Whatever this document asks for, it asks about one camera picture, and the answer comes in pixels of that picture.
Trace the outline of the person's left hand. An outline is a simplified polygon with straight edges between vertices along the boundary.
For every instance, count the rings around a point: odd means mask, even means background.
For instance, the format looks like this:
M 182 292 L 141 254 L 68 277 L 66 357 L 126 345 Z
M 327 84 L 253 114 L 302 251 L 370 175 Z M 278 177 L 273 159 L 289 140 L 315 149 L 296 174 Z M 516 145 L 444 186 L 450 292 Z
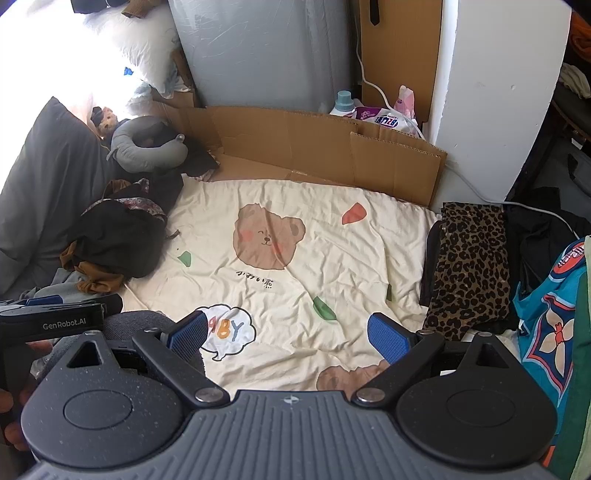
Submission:
M 1 354 L 1 360 L 2 373 L 5 373 L 6 369 L 14 370 L 16 368 L 17 370 L 24 370 L 28 374 L 26 381 L 22 385 L 22 389 L 17 394 L 13 394 L 10 390 L 1 390 L 1 413 L 8 414 L 11 420 L 9 424 L 2 428 L 5 441 L 16 450 L 26 452 L 29 451 L 29 445 L 23 435 L 20 421 L 15 419 L 14 408 L 16 406 L 23 407 L 27 403 L 36 389 L 38 382 L 35 376 L 31 374 L 31 366 L 24 368 L 16 367 L 14 364 L 10 365 L 4 361 L 4 354 Z

